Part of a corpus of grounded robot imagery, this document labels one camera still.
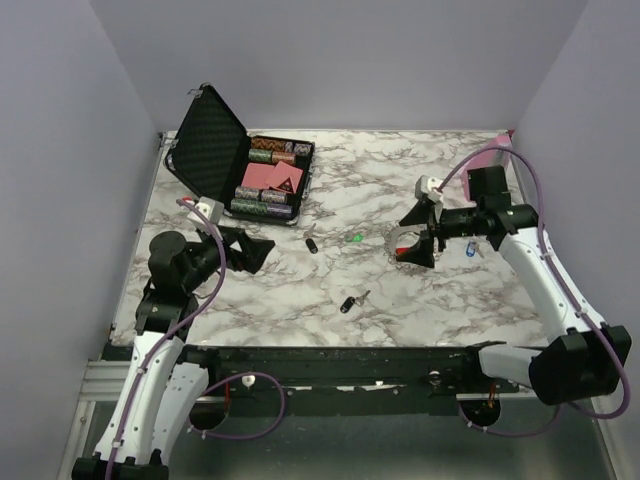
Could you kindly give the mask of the metal disc keyring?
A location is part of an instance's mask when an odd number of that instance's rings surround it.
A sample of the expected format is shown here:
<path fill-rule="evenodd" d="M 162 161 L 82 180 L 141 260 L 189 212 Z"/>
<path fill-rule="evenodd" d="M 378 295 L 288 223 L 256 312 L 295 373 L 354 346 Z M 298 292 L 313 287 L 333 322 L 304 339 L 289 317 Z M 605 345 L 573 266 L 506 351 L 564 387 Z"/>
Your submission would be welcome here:
<path fill-rule="evenodd" d="M 413 235 L 415 237 L 412 244 L 408 246 L 400 246 L 399 241 L 404 236 L 408 236 L 408 235 Z M 386 232 L 384 235 L 384 248 L 387 253 L 387 256 L 389 257 L 389 261 L 395 264 L 412 265 L 408 263 L 397 262 L 395 250 L 396 248 L 399 248 L 399 247 L 411 247 L 417 242 L 420 236 L 426 236 L 426 235 L 429 235 L 431 238 L 434 239 L 434 256 L 435 256 L 435 264 L 436 264 L 436 257 L 440 255 L 441 252 L 444 250 L 446 246 L 446 242 L 444 240 L 438 239 L 435 233 L 433 233 L 428 228 L 427 225 L 415 225 L 415 226 L 406 226 L 406 227 L 396 226 L 391 230 L 389 230 L 388 232 Z"/>

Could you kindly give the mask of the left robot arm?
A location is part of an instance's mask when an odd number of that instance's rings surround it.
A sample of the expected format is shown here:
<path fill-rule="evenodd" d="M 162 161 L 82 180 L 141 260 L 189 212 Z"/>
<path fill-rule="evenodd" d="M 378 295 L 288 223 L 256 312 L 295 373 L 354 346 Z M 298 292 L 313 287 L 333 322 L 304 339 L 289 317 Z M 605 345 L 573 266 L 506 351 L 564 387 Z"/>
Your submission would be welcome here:
<path fill-rule="evenodd" d="M 186 347 L 196 316 L 210 304 L 195 291 L 213 274 L 257 273 L 275 243 L 222 227 L 189 241 L 166 231 L 149 244 L 150 279 L 136 309 L 136 337 L 116 407 L 88 458 L 75 461 L 74 479 L 166 479 L 169 459 L 200 395 L 222 380 L 216 356 Z"/>

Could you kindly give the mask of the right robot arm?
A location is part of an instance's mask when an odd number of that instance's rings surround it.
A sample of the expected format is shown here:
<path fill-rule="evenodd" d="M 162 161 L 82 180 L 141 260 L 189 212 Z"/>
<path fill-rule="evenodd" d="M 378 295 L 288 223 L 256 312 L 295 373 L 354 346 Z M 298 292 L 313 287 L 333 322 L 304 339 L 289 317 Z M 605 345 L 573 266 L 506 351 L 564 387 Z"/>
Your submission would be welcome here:
<path fill-rule="evenodd" d="M 399 263 L 426 268 L 454 238 L 483 237 L 510 265 L 543 321 L 548 344 L 542 349 L 488 342 L 460 367 L 460 379 L 480 392 L 497 379 L 532 389 L 546 405 L 559 405 L 613 393 L 631 348 L 622 326 L 611 327 L 597 313 L 561 263 L 554 261 L 548 235 L 528 204 L 515 205 L 503 167 L 469 173 L 471 208 L 442 205 L 439 180 L 423 176 L 415 186 L 417 202 L 392 235 L 417 234 L 403 252 L 388 250 Z"/>

